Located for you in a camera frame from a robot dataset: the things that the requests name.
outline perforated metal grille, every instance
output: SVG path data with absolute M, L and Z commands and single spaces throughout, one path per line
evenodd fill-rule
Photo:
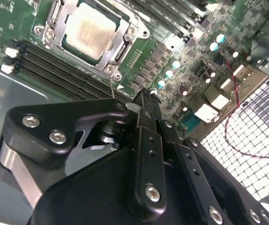
M 242 156 L 224 139 L 226 120 L 203 141 L 209 152 L 260 200 L 269 195 L 269 159 Z M 228 139 L 242 152 L 269 155 L 269 80 L 248 98 L 229 121 Z

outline motherboard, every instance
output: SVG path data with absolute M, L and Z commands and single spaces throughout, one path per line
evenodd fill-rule
M 269 0 L 0 0 L 0 68 L 64 100 L 157 95 L 180 135 L 251 75 Z

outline silver screw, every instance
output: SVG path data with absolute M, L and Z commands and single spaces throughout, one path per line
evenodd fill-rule
M 136 28 L 129 27 L 127 30 L 127 34 L 129 37 L 133 38 L 136 35 Z
M 166 121 L 165 124 L 167 125 L 167 127 L 171 128 L 172 124 L 169 121 Z
M 53 39 L 54 38 L 54 31 L 52 29 L 48 29 L 46 31 L 46 36 L 48 39 Z
M 269 224 L 269 217 L 267 216 L 267 214 L 264 211 L 261 210 L 261 215 Z
M 153 201 L 153 202 L 158 202 L 159 199 L 160 199 L 160 194 L 159 194 L 159 191 L 157 190 L 157 188 L 155 186 L 152 186 L 152 185 L 148 185 L 146 188 L 145 188 L 145 193 L 147 195 L 147 197 Z
M 106 72 L 107 74 L 112 74 L 112 73 L 114 72 L 114 70 L 115 70 L 115 68 L 114 68 L 114 66 L 112 66 L 112 65 L 108 65 L 108 66 L 105 68 L 105 72 Z
M 58 130 L 52 131 L 49 134 L 49 139 L 50 139 L 50 141 L 52 141 L 55 144 L 63 144 L 67 140 L 66 136 Z
M 251 218 L 257 222 L 258 224 L 261 223 L 261 219 L 259 218 L 259 216 L 253 211 L 253 210 L 249 210 L 249 213 L 251 215 Z
M 40 120 L 35 116 L 24 116 L 22 119 L 23 125 L 30 127 L 30 128 L 36 128 L 40 125 Z
M 209 215 L 217 224 L 223 223 L 221 214 L 212 206 L 209 207 Z
M 197 147 L 197 146 L 198 146 L 198 142 L 197 142 L 197 141 L 195 141 L 194 139 L 191 139 L 191 142 L 192 142 L 192 144 L 193 144 L 195 147 Z

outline ram slot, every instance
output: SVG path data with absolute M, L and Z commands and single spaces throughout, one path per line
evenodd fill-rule
M 87 97 L 90 99 L 95 99 L 95 98 L 107 98 L 106 95 L 102 95 L 90 86 L 88 86 L 85 83 L 79 83 L 75 80 L 73 80 L 73 77 L 66 76 L 63 71 L 56 67 L 50 67 L 49 65 L 46 65 L 44 62 L 41 62 L 39 59 L 36 59 L 34 61 L 30 59 L 25 59 L 23 61 L 23 66 L 30 68 L 31 66 L 37 66 L 37 68 L 42 71 L 42 74 L 45 76 L 49 76 L 50 79 L 57 80 L 59 82 L 62 82 L 64 84 L 67 84 L 71 87 L 71 89 L 74 89 L 77 91 L 79 94 L 83 95 L 83 97 Z
M 177 35 L 179 38 L 185 37 L 185 34 L 181 30 L 179 30 L 172 22 L 167 20 L 164 15 L 159 15 L 157 11 L 150 8 L 150 6 L 147 5 L 145 2 L 142 2 L 140 0 L 131 0 L 130 3 L 135 6 L 139 11 L 142 11 L 147 16 L 156 20 L 159 24 L 161 24 L 171 33 Z
M 194 26 L 195 22 L 191 18 L 192 14 L 194 14 L 194 11 L 190 9 L 189 7 L 185 7 L 181 4 L 180 0 L 158 0 L 162 3 L 164 7 L 169 7 L 172 11 L 176 11 L 176 13 L 179 13 L 179 15 L 186 20 L 187 23 Z
M 62 83 L 58 83 L 55 80 L 51 80 L 48 77 L 41 76 L 41 74 L 34 71 L 33 68 L 23 67 L 23 68 L 21 68 L 20 71 L 24 75 L 27 75 L 28 77 L 31 77 L 32 79 L 35 79 L 35 80 L 39 81 L 40 83 L 57 90 L 58 92 L 64 94 L 65 96 L 71 98 L 72 100 L 86 100 L 87 99 L 87 98 L 79 96 L 79 94 L 77 94 L 75 91 L 71 90 L 66 85 L 64 85 Z
M 91 77 L 89 74 L 79 70 L 75 66 L 64 62 L 62 59 L 46 52 L 37 46 L 28 43 L 27 51 L 23 56 L 24 58 L 32 59 L 31 62 L 39 62 L 40 66 L 45 67 L 45 70 L 49 70 L 50 67 L 54 68 L 58 73 L 60 72 L 61 78 L 65 81 L 73 83 L 74 85 L 82 84 L 87 90 L 91 90 L 92 95 L 97 95 L 97 98 L 111 98 L 112 92 L 109 85 L 98 81 Z M 115 97 L 122 102 L 130 102 L 131 99 L 121 94 L 118 91 L 115 92 Z

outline cpu socket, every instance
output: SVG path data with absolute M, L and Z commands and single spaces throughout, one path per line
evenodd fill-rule
M 139 16 L 112 0 L 55 0 L 45 26 L 34 32 L 46 48 L 115 81 L 136 39 L 150 36 Z

